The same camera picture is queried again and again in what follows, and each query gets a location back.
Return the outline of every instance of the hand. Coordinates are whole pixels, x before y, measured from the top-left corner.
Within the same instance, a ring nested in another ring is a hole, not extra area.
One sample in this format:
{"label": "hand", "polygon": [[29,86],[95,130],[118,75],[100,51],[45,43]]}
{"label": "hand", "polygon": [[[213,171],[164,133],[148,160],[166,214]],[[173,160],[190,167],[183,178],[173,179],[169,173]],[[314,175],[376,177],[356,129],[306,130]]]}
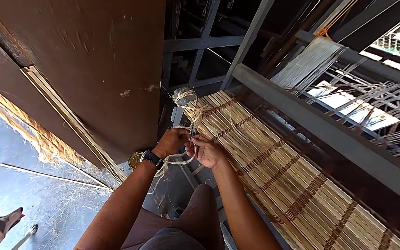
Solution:
{"label": "hand", "polygon": [[169,128],[164,132],[160,142],[152,150],[156,156],[161,159],[166,158],[170,154],[177,153],[178,149],[186,142],[189,141],[189,131],[184,128]]}
{"label": "hand", "polygon": [[191,142],[186,142],[184,149],[187,155],[192,157],[195,149],[194,144],[197,146],[197,160],[210,169],[220,165],[220,162],[228,162],[225,153],[218,144],[210,142],[208,139],[201,135],[196,135],[191,138]]}

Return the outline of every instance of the person's left hand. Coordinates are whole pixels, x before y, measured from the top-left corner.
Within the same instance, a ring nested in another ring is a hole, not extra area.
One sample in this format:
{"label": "person's left hand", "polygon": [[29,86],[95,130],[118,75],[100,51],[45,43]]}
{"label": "person's left hand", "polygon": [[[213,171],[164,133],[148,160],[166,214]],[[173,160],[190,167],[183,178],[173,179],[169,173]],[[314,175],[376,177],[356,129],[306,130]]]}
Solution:
{"label": "person's left hand", "polygon": [[160,142],[152,150],[161,159],[177,153],[178,149],[190,139],[189,131],[185,128],[169,128],[164,132]]}

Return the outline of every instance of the bamboo slat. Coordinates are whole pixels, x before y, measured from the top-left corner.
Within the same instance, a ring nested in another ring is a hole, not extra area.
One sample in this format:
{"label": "bamboo slat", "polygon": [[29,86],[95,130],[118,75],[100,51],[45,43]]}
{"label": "bamboo slat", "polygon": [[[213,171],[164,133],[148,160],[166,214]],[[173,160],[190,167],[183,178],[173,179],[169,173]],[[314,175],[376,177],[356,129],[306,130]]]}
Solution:
{"label": "bamboo slat", "polygon": [[199,98],[201,106],[210,110],[198,131],[227,150],[246,192],[292,248],[400,250],[396,235],[225,92]]}

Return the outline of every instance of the person's right hand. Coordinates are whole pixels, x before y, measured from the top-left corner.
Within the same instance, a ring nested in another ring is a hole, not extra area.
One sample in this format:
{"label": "person's right hand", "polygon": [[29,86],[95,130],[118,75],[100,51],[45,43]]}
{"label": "person's right hand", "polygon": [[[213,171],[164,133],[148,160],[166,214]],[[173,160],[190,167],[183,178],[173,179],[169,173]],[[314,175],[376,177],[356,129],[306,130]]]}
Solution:
{"label": "person's right hand", "polygon": [[192,157],[194,155],[195,149],[193,143],[197,146],[197,160],[205,167],[213,169],[220,162],[225,163],[228,161],[219,145],[210,142],[201,135],[193,136],[190,142],[184,144],[188,156]]}

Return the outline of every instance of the brown shorts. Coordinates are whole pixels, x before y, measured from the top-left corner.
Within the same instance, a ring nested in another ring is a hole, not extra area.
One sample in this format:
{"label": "brown shorts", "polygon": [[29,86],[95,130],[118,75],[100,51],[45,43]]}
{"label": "brown shorts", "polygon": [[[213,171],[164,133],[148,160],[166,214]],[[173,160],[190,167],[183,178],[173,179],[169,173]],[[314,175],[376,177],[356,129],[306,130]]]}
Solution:
{"label": "brown shorts", "polygon": [[208,185],[201,184],[196,188],[187,208],[176,220],[165,219],[141,208],[121,249],[139,249],[160,229],[166,227],[182,230],[207,250],[225,249],[214,191]]}

